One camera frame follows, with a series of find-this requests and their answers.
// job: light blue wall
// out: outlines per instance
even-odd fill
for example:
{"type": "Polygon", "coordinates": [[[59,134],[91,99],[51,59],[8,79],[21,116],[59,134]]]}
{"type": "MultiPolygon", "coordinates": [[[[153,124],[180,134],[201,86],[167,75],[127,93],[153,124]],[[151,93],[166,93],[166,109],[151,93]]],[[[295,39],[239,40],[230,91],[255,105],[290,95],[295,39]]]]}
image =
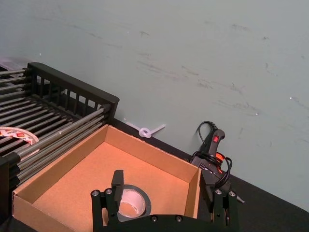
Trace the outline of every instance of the light blue wall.
{"type": "Polygon", "coordinates": [[[307,0],[1,0],[0,54],[120,98],[116,117],[167,127],[188,153],[202,120],[232,174],[309,211],[307,0]]]}

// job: screw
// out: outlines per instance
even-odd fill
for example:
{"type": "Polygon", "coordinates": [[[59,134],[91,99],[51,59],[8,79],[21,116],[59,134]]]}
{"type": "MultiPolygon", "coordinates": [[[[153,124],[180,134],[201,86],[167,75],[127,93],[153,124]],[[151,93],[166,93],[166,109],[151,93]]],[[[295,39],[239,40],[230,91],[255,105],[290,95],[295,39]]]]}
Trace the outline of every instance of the screw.
{"type": "Polygon", "coordinates": [[[236,196],[236,193],[234,193],[233,191],[230,191],[228,194],[229,194],[231,197],[235,197],[235,196],[236,196]]]}
{"type": "Polygon", "coordinates": [[[109,188],[108,190],[105,191],[106,194],[111,194],[112,190],[109,188]]]}
{"type": "Polygon", "coordinates": [[[181,222],[183,219],[182,219],[182,217],[181,216],[176,216],[176,221],[177,222],[181,222]]]}
{"type": "Polygon", "coordinates": [[[98,196],[98,194],[99,194],[99,192],[98,192],[97,190],[94,190],[94,191],[92,192],[92,196],[98,196]]]}
{"type": "Polygon", "coordinates": [[[151,220],[152,220],[153,222],[156,222],[158,219],[157,219],[156,216],[152,216],[152,217],[151,217],[151,220]]]}
{"type": "Polygon", "coordinates": [[[216,189],[215,193],[217,193],[218,195],[221,195],[222,191],[220,189],[216,189]]]}

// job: roll of tape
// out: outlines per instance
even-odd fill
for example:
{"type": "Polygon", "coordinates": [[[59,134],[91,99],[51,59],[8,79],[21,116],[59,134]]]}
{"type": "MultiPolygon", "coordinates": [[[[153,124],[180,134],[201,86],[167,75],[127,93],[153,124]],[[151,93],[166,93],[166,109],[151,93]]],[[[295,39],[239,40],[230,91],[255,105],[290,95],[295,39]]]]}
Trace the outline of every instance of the roll of tape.
{"type": "Polygon", "coordinates": [[[147,194],[134,185],[124,185],[119,211],[120,222],[150,215],[151,202],[147,194]]]}
{"type": "MultiPolygon", "coordinates": [[[[14,127],[0,127],[0,137],[12,137],[17,139],[22,139],[29,143],[30,145],[35,144],[39,141],[38,137],[32,134],[31,132],[19,128],[14,127]]],[[[28,156],[33,155],[34,153],[38,152],[38,150],[32,152],[28,156]]]]}

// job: black table surface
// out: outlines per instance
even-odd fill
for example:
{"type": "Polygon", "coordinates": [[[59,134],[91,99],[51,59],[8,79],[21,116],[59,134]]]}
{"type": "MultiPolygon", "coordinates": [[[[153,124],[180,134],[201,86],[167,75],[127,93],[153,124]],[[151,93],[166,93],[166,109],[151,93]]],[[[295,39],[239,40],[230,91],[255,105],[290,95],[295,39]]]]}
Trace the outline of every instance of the black table surface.
{"type": "MultiPolygon", "coordinates": [[[[115,120],[112,125],[181,159],[190,158],[187,153],[156,138],[139,137],[135,129],[123,122],[115,120]]],[[[309,212],[235,176],[231,176],[231,182],[233,189],[245,201],[244,204],[238,204],[242,232],[309,232],[309,212]]],[[[206,203],[202,197],[199,199],[197,217],[204,220],[209,218],[206,203]]],[[[35,230],[11,217],[0,227],[0,232],[35,232],[35,230]]]]}

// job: red switch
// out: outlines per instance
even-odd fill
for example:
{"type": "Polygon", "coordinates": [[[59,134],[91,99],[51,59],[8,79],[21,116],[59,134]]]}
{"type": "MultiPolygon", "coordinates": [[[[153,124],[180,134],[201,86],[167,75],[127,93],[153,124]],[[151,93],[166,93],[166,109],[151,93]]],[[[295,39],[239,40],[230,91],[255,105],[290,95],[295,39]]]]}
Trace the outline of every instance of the red switch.
{"type": "Polygon", "coordinates": [[[213,138],[213,141],[214,141],[215,143],[219,142],[219,137],[218,137],[217,135],[215,135],[214,138],[213,138]]]}

